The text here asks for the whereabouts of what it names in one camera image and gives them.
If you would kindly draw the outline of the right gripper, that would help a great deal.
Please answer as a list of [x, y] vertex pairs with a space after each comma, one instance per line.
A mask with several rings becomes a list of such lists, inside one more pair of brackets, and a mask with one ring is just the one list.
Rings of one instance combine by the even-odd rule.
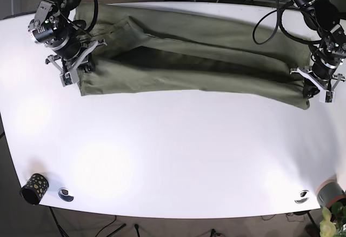
[[95, 69], [91, 53], [100, 46], [107, 45], [105, 40], [95, 39], [51, 39], [45, 45], [56, 55], [49, 55], [45, 63], [53, 64], [60, 72], [63, 86], [79, 82], [77, 69], [91, 72]]

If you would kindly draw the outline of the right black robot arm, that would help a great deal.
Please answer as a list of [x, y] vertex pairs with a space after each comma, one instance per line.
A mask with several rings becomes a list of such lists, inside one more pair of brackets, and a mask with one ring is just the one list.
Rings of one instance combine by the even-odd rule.
[[89, 73], [95, 69], [91, 53], [105, 40], [94, 39], [91, 35], [98, 17], [98, 0], [94, 1], [94, 12], [89, 25], [82, 19], [69, 18], [81, 0], [41, 0], [34, 18], [28, 25], [28, 32], [37, 44], [43, 44], [54, 54], [45, 62], [51, 63], [60, 72], [63, 86], [79, 82], [78, 72]]

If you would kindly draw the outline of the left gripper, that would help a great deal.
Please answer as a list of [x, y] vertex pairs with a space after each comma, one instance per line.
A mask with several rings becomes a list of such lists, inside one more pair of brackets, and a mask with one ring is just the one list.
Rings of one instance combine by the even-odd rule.
[[344, 60], [344, 58], [337, 59], [331, 64], [322, 58], [312, 58], [309, 65], [290, 69], [290, 74], [303, 77], [304, 98], [313, 98], [317, 95], [320, 102], [333, 103], [337, 85], [345, 82], [345, 76], [337, 72], [337, 68]]

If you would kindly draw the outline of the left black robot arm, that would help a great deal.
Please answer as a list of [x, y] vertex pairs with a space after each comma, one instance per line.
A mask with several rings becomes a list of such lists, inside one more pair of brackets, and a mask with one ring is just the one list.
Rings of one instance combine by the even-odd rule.
[[[275, 7], [276, 24], [269, 38], [273, 39], [280, 30], [287, 38], [308, 46], [310, 50], [312, 64], [290, 70], [303, 78], [304, 99], [321, 94], [323, 103], [332, 103], [336, 86], [345, 81], [345, 77], [336, 72], [345, 60], [345, 30], [340, 24], [339, 10], [329, 0], [275, 0]], [[317, 32], [320, 38], [305, 40], [290, 34], [282, 23], [286, 10], [300, 12], [308, 28]]]

